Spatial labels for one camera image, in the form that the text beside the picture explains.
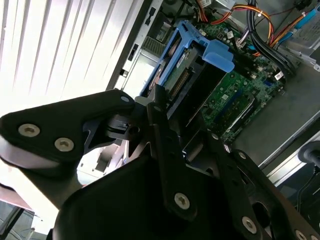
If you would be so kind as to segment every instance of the black cable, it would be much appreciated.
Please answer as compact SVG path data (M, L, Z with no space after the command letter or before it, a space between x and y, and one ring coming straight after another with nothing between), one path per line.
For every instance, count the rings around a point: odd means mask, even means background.
M181 15L183 9L185 8L186 3L182 2L181 6L179 7L179 10L176 12L176 15L174 16L174 19L171 21L171 25L174 26L178 17Z
M280 14L285 14L285 13L288 13L288 12L292 11L293 9L295 9L295 7L292 7L290 9L287 9L287 10L284 10L284 11L281 11L281 12L276 12L276 13L270 14L269 17L275 16L275 15L280 15ZM258 21L255 24L255 26L257 27L263 20L264 20L264 18L262 18L260 21Z
M200 3L198 2L198 0L195 0L195 3L196 3L196 5L198 6L199 11L201 11L201 5L200 5Z
M300 213L300 211L301 211L301 200L302 200L302 196L303 196L304 191L310 186L310 184L312 183L312 181L315 179L315 177L318 175L319 172L320 172L319 168L317 166L314 166L312 176L303 185L303 187L301 187L300 190L298 191L298 193L297 193L297 204L296 204L296 210L297 210L298 213Z
M256 0L249 0L248 5L255 7ZM267 45L258 35L256 31L255 14L256 12L253 11L247 11L246 14L247 25L253 46L260 54L274 62L286 78L293 76L296 71L294 65L283 54Z
M238 49L238 47L237 47L237 43L236 43L236 40L235 40L234 37L231 38L231 42L232 42L232 44L233 44L233 46L234 46L235 51L236 51L236 52L239 52L239 49Z
M199 17L199 14L198 14L198 11L196 10L196 8L193 6L193 4L191 2L189 2L188 0L182 0L185 4L187 4L189 7L193 8L193 11L195 13L195 19L196 19L196 22L198 21L198 17Z

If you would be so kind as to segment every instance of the silver screw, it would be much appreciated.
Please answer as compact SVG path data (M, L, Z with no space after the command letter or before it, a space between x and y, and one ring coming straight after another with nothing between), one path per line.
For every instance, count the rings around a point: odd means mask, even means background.
M157 110L157 111L159 111L159 112L161 112L161 108L158 107L158 106L154 106L154 109Z
M252 233L252 234L257 233L257 227L256 227L254 221L252 221L249 217L244 216L242 218L242 224L250 233Z
M37 135L39 135L40 133L40 128L37 127L34 124L30 124L30 123L26 123L26 124L22 124L19 128L18 128L18 132L25 137L29 137L29 138L33 138Z
M174 195L174 201L179 206L179 208L183 210L187 210L188 208L190 208L189 199L183 193L180 193L180 192L176 193Z
M246 158L247 158L246 155L244 155L242 152L239 152L239 156L240 156L241 158L243 158L243 159L246 159Z
M126 96L122 96L121 100L125 101L126 103L128 103L130 101L129 98L127 98Z
M212 133L211 136L212 136L215 140L219 140L219 137L218 137L217 135L215 135L214 133Z
M56 149L58 149L60 152L70 152L75 147L74 142L71 139L66 137L58 138L54 142L54 145Z
M300 232L299 230L295 230L295 235L298 237L299 240L307 240L305 235L303 235L303 233Z

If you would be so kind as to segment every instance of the cable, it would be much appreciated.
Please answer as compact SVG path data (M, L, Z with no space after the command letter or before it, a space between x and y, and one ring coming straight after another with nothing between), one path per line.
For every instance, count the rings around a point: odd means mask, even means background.
M203 7L200 5L199 0L195 0L195 3L197 4L198 8L199 8L199 15L200 15L200 19L202 22L207 23L208 19L206 17L205 11L203 9Z
M249 5L250 7L255 7L256 0L249 0ZM255 26L255 14L256 13L253 11L247 11L246 14L247 25L253 46L260 54L275 63L283 72L286 78L295 75L296 69L294 65L288 60L288 58L275 49L271 48L271 46L266 44L258 35Z
M303 193L310 186L310 184L315 179L315 177L318 175L318 173L319 173L319 168L317 166L314 166L312 176L305 183L305 185L303 185L303 187L301 187L300 190L298 191L298 193L297 193L297 204L296 204L296 210L297 210L298 213L300 213L300 211L301 211L301 199L302 199Z
M191 7L192 9L193 9L193 11L194 11L194 14L195 14L195 19L197 20L197 21L199 21L198 20L198 18L199 18L199 15L198 15L198 11L196 10L196 8L192 5L192 3L190 2L190 1L188 1L188 0L182 0L185 4L187 4L189 7Z
M217 12L217 11L214 11L214 9L212 9L211 7L208 7L208 8L209 8L210 10L212 10L212 12L213 12L213 13L217 13L217 14L219 14L220 16L224 16L222 13ZM241 32L241 30L240 30L240 28L239 28L238 24L236 24L236 22L235 22L235 21L233 21L231 18L229 18L229 19L228 19L228 21L232 22L232 23L235 25L236 30L237 30L238 32Z
M287 10L285 10L285 11L281 11L281 12L276 12L276 13L270 14L269 17L276 16L276 15L280 15L280 14L284 14L284 13L287 13L287 12L292 11L293 9L295 9L295 7L291 7L290 9L287 9ZM264 20L264 18L262 18L260 21L258 21L258 22L255 24L255 26L258 26L263 20Z
M242 37L237 41L239 44L242 44L248 37L249 35L249 30L245 30Z
M264 18L266 18L269 22L269 33L268 33L268 40L273 40L273 33L274 33L274 26L271 22L270 17L268 16L268 14L266 14L265 12L263 12L262 10L260 10L259 8L256 8L254 6L248 6L248 5L242 5L242 4L237 4L235 6L233 6L232 10L237 10L237 11L254 11L259 13L261 16L264 16ZM210 24L211 25L218 25L223 23L230 15L232 14L232 12L227 12L226 14L223 15L223 17L221 19L212 21Z
M181 12L185 8L186 3L183 1L181 6L179 7L179 10L176 12L176 15L174 16L174 19L171 21L171 25L174 26L178 17L181 15Z
M282 39L297 23L299 23L308 13L305 13L298 18L296 18L292 23L285 26L274 38L274 41L272 42L271 46L274 47L280 39Z

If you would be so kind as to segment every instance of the yellow wire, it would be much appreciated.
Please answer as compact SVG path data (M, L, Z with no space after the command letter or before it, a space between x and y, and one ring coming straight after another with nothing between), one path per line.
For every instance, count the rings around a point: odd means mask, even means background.
M272 25L271 25L271 19L269 17L268 14L264 13L262 10L260 10L259 8L253 7L253 6L248 6L248 5L241 5L241 4L237 4L233 7L233 9L251 9L259 14L262 14L263 16L265 16L269 21L269 33L268 33L268 39L271 37L272 35Z
M272 42L271 47L274 47L280 39L282 39L300 20L302 20L304 16L302 15L298 19L296 19L293 23L291 23L283 33L281 33L275 40Z

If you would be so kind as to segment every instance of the black bracket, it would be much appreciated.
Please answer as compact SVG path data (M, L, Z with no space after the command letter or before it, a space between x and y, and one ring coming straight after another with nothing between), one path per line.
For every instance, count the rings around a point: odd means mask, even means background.
M192 221L197 216L197 204L188 184L178 135L169 128L166 112L159 104L150 102L146 112L148 127L130 158L135 159L150 148L151 158L159 165L164 206L181 219Z
M250 204L260 203L268 212L272 239L313 239L312 236L314 239L320 239L318 233L277 190L247 154L235 150L230 155L237 167L249 179L246 184L254 187L254 190L247 191Z
M209 150L215 157L212 160L216 160L234 229L247 240L271 239L264 229L260 228L236 162L230 158L217 136L209 131L205 134Z
M0 157L45 176L66 177L91 150L137 138L144 110L114 89L9 113L0 119ZM28 136L23 125L36 126L38 134ZM55 142L60 138L71 140L73 148L59 150Z

